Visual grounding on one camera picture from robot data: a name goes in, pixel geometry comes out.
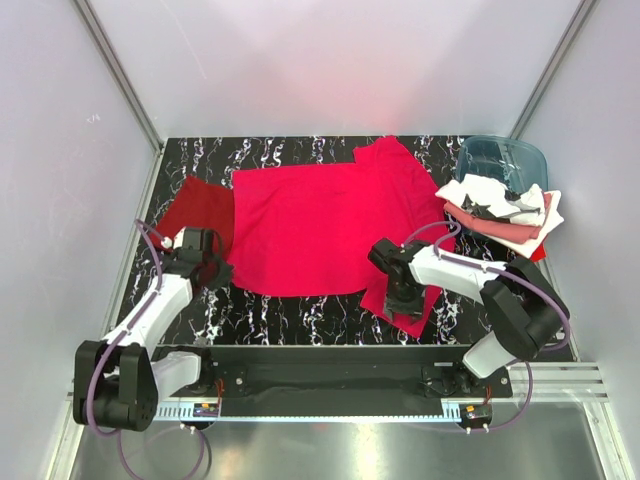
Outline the bright pink-red t-shirt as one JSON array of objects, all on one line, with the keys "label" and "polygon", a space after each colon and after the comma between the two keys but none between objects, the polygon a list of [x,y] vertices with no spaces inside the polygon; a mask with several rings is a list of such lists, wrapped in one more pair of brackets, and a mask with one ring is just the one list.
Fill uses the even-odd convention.
[{"label": "bright pink-red t-shirt", "polygon": [[394,137],[358,147],[350,163],[233,173],[236,287],[271,297],[362,292],[384,314],[387,280],[369,260],[376,242],[446,233],[444,202],[427,169]]}]

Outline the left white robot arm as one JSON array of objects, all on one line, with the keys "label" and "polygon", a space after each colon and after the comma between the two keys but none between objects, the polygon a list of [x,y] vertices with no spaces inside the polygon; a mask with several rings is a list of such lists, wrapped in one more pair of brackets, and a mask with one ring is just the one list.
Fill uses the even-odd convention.
[{"label": "left white robot arm", "polygon": [[203,354],[178,350],[160,360],[153,355],[172,322],[203,290],[230,283],[232,268],[212,229],[183,228],[165,245],[167,255],[152,254],[156,276],[140,302],[114,330],[82,342],[75,353],[73,418],[103,437],[146,430],[161,401],[205,384]]}]

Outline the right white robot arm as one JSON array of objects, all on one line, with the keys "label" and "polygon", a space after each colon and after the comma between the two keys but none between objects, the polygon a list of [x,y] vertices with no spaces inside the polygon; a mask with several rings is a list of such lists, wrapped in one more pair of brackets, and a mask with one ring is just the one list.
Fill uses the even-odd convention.
[{"label": "right white robot arm", "polygon": [[369,260],[386,276],[384,313],[416,320],[424,313],[426,293],[438,287],[481,304],[492,330],[462,357],[477,379],[517,361],[532,361],[551,349],[560,331],[562,348],[570,337],[570,313],[534,263],[522,256],[509,263],[483,262],[425,242],[397,246],[384,238]]}]

